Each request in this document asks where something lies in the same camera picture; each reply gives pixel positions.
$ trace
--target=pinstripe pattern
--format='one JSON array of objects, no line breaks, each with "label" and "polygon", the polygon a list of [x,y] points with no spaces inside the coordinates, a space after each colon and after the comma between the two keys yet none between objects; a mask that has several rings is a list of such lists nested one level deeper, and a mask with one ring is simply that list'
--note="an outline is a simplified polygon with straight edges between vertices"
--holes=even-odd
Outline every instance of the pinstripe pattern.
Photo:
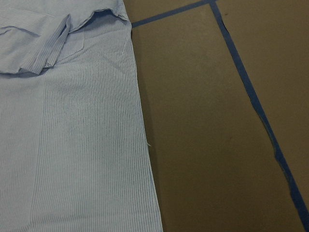
[{"label": "pinstripe pattern", "polygon": [[83,26],[95,11],[111,10],[115,16],[128,20],[122,0],[9,0],[6,7],[55,17],[70,14],[70,32]]},{"label": "pinstripe pattern", "polygon": [[53,66],[70,30],[70,16],[8,8],[0,12],[0,73],[39,74]]},{"label": "pinstripe pattern", "polygon": [[0,74],[0,232],[162,231],[130,31],[96,13],[53,69]]}]

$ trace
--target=cardboard floor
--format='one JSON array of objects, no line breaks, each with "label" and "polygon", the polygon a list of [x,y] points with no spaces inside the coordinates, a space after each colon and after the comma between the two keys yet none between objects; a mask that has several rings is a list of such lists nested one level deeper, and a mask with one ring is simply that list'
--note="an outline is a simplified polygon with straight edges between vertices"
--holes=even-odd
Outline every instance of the cardboard floor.
[{"label": "cardboard floor", "polygon": [[[135,22],[193,1],[124,2],[131,22]],[[292,52],[298,44],[288,43],[282,51],[277,43],[256,43],[254,33],[277,36],[271,26],[263,27],[268,25],[267,18],[263,22],[257,12],[246,16],[248,8],[259,8],[256,2],[220,0],[218,5],[222,15],[231,15],[227,28],[233,31],[232,38],[304,197],[308,193],[308,145],[301,136],[306,135],[306,128],[295,128],[294,120],[301,117],[297,124],[304,127],[309,122],[304,117],[308,103],[298,99],[307,91],[301,86],[308,82],[306,70],[298,70],[296,75],[282,70],[291,68],[291,58],[285,60],[282,54]],[[263,3],[263,9],[258,10],[261,14],[278,7],[273,2]],[[280,9],[291,14],[282,6]],[[277,17],[268,14],[270,22],[287,21],[284,15],[274,15]],[[250,31],[250,20],[259,30]],[[269,137],[251,106],[209,5],[136,27],[132,41],[164,232],[303,232]],[[259,45],[267,54],[260,52]],[[302,58],[308,58],[308,52],[300,52]],[[305,67],[297,62],[297,54],[294,59],[297,68]],[[295,81],[299,91],[293,86]],[[295,102],[303,111],[293,105]],[[299,144],[294,144],[297,136],[302,139],[299,150]]]}]

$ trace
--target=brown cardboard surface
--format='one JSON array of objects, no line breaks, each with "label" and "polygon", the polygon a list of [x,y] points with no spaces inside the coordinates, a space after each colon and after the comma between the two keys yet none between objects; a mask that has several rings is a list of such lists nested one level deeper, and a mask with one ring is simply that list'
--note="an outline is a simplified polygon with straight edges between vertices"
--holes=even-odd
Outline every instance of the brown cardboard surface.
[{"label": "brown cardboard surface", "polygon": [[134,28],[133,46],[164,231],[303,231],[209,6]]},{"label": "brown cardboard surface", "polygon": [[309,2],[220,0],[218,5],[309,207]]},{"label": "brown cardboard surface", "polygon": [[130,21],[136,22],[197,1],[198,0],[124,0],[124,3]]}]

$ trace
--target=shirt pocket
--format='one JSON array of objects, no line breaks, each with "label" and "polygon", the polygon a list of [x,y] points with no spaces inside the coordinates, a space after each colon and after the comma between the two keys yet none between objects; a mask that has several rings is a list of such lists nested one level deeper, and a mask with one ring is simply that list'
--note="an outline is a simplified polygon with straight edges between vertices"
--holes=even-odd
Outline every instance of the shirt pocket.
[{"label": "shirt pocket", "polygon": [[84,34],[80,32],[70,33],[63,45],[57,62],[65,62],[68,58],[78,55],[84,49]]}]

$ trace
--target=blue painter's tape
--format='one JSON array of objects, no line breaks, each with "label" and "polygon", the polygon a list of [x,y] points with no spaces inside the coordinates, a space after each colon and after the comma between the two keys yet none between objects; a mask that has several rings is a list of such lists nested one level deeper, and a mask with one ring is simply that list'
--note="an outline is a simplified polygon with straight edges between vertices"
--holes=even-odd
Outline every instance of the blue painter's tape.
[{"label": "blue painter's tape", "polygon": [[198,2],[195,2],[195,3],[189,4],[189,5],[177,8],[175,10],[167,11],[167,12],[164,12],[162,14],[158,14],[158,15],[155,15],[153,17],[146,18],[146,19],[143,19],[141,21],[137,21],[135,23],[132,23],[132,27],[135,28],[135,27],[147,24],[147,23],[151,23],[151,22],[157,21],[159,19],[166,18],[166,17],[169,17],[171,15],[175,15],[175,14],[178,14],[178,13],[181,13],[181,12],[191,10],[193,8],[208,4],[209,2],[210,2],[209,0],[202,0],[202,1],[198,1]]},{"label": "blue painter's tape", "polygon": [[228,50],[230,51],[230,54],[233,58],[234,64],[237,68],[237,71],[241,77],[241,80],[245,86],[245,89],[247,91],[247,94],[249,95],[249,98],[251,100],[252,106],[255,109],[255,111],[257,112],[257,114],[259,115],[259,117],[261,118],[264,127],[266,128],[268,135],[271,139],[271,142],[273,144],[273,147],[275,149],[275,158],[278,161],[279,165],[281,166],[285,178],[288,181],[289,184],[289,188],[290,188],[290,194],[292,197],[292,200],[294,202],[294,205],[298,211],[298,215],[303,223],[303,226],[305,228],[306,232],[309,232],[309,213],[308,213],[308,209],[306,208],[305,202],[300,194],[300,191],[296,185],[296,182],[293,178],[293,175],[291,173],[291,170],[283,156],[283,153],[279,147],[279,143],[275,137],[275,134],[273,132],[273,130],[271,129],[271,126],[269,124],[269,121],[265,115],[265,112],[262,108],[262,105],[256,95],[256,92],[253,88],[253,85],[249,79],[249,76],[245,70],[245,67],[240,59],[240,56],[238,54],[238,51],[234,45],[234,42],[232,41],[232,38],[229,34],[229,32],[227,31],[223,20],[222,20],[222,16],[221,13],[219,11],[219,8],[215,2],[215,0],[210,0],[210,6],[211,6],[211,10],[216,18],[216,21],[218,23],[218,26],[221,30],[221,33],[224,37],[224,40],[226,42],[226,45],[228,47]]}]

